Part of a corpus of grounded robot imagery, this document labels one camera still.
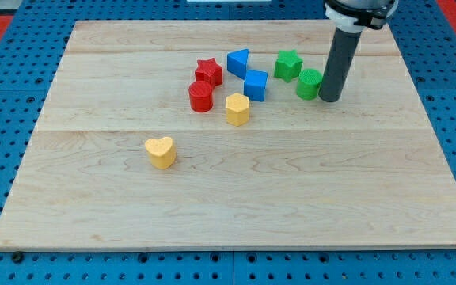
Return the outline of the robot arm flange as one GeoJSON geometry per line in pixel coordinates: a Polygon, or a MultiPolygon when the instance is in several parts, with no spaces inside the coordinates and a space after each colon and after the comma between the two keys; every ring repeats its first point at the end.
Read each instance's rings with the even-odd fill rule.
{"type": "Polygon", "coordinates": [[[324,0],[325,16],[343,32],[380,30],[393,16],[398,0],[324,0]]]}

